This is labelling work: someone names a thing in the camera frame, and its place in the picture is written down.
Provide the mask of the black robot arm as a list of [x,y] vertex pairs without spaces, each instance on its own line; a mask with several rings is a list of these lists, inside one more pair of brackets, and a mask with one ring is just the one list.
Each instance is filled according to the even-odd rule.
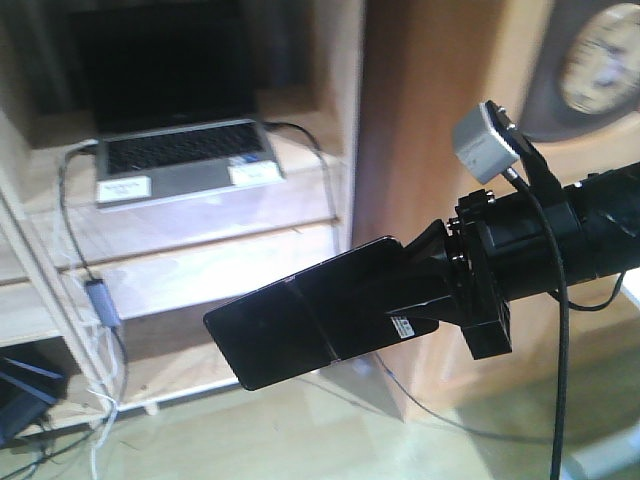
[[375,312],[406,317],[417,335],[460,328],[475,359],[511,352],[511,301],[620,274],[639,265],[639,166],[561,186],[549,171],[491,198],[459,199],[408,245],[386,236],[359,247],[381,294]]

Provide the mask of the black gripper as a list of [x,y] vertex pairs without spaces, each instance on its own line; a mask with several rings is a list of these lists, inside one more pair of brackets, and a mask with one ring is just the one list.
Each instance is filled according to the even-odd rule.
[[[472,357],[511,352],[509,302],[559,286],[557,262],[535,209],[522,193],[492,198],[478,190],[458,200],[447,227],[452,253],[462,257],[456,268],[468,305],[461,331]],[[409,263],[365,280],[350,299],[371,314],[457,320],[451,277],[432,261],[449,259],[448,239],[444,222],[433,221],[404,247]]]

